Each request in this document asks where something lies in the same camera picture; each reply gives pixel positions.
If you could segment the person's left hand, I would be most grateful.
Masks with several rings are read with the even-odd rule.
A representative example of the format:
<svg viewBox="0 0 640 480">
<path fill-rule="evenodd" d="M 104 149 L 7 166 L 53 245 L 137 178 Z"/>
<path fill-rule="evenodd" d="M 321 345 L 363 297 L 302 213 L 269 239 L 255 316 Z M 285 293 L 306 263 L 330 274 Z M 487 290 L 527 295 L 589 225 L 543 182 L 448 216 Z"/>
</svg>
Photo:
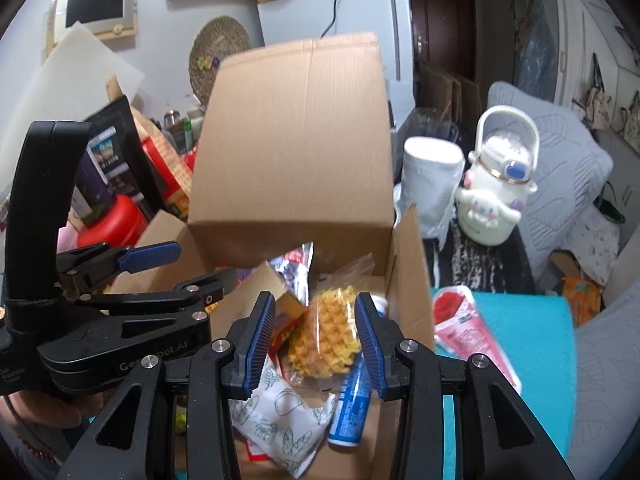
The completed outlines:
<svg viewBox="0 0 640 480">
<path fill-rule="evenodd" d="M 1 397 L 1 416 L 14 430 L 26 424 L 67 429 L 78 427 L 84 419 L 98 414 L 103 405 L 102 393 L 65 403 L 39 391 L 22 390 Z"/>
</svg>

